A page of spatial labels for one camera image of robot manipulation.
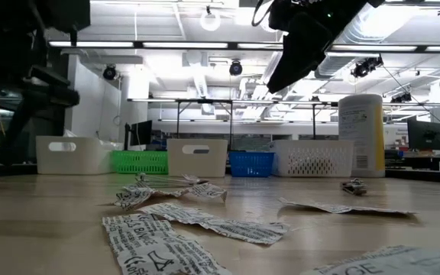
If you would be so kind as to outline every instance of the plastic container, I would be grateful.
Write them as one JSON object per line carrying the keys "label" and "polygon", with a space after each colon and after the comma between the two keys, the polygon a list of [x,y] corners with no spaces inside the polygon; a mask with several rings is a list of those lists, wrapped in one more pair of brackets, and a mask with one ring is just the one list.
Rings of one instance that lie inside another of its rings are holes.
{"label": "plastic container", "polygon": [[227,163],[226,140],[169,139],[169,175],[223,177]]}
{"label": "plastic container", "polygon": [[95,137],[37,136],[37,170],[53,175],[110,173],[111,152]]}
{"label": "plastic container", "polygon": [[112,166],[116,173],[147,173],[167,175],[167,152],[113,151]]}
{"label": "plastic container", "polygon": [[234,177],[268,177],[273,170],[274,153],[230,152],[228,157]]}
{"label": "plastic container", "polygon": [[350,95],[339,101],[339,140],[353,141],[352,176],[384,177],[383,99]]}
{"label": "plastic container", "polygon": [[352,141],[273,141],[273,174],[286,177],[349,177]]}

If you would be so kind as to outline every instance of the wooden table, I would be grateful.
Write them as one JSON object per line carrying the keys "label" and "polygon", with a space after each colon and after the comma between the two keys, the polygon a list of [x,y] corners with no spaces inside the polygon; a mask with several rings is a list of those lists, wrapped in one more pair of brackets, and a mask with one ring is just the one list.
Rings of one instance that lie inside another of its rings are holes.
{"label": "wooden table", "polygon": [[[101,217],[120,215],[112,202],[133,176],[13,176],[0,178],[0,274],[120,274]],[[220,217],[285,222],[291,232],[270,247],[225,238],[196,226],[173,223],[196,239],[233,274],[299,274],[386,245],[440,249],[440,183],[367,179],[368,196],[338,188],[340,179],[220,179],[227,202],[186,195],[147,204],[178,202]],[[413,210],[414,218],[336,215],[284,208],[292,201]]]}

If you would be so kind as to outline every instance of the dome camera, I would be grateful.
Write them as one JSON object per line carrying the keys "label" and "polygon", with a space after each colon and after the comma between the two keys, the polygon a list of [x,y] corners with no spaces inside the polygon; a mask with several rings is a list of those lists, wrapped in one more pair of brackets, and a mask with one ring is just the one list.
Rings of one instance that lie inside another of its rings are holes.
{"label": "dome camera", "polygon": [[242,74],[241,61],[239,60],[232,61],[232,65],[230,65],[229,71],[231,76],[240,76]]}
{"label": "dome camera", "polygon": [[103,78],[106,80],[116,80],[118,78],[115,64],[106,65],[106,69],[103,71]]}

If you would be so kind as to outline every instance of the green plastic basket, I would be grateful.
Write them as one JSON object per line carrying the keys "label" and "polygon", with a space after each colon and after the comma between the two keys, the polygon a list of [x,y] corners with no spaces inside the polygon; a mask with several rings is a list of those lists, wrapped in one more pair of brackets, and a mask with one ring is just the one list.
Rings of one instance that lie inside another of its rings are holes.
{"label": "green plastic basket", "polygon": [[167,152],[113,151],[112,164],[116,173],[148,173],[167,175]]}

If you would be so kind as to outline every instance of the bin handle cutout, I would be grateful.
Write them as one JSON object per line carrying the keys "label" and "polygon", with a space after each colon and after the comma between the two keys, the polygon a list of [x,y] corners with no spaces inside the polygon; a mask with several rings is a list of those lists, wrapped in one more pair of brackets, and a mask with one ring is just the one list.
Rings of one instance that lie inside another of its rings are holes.
{"label": "bin handle cutout", "polygon": [[184,154],[208,154],[210,147],[208,145],[184,145]]}
{"label": "bin handle cutout", "polygon": [[74,152],[76,144],[73,142],[50,142],[49,150],[52,152]]}

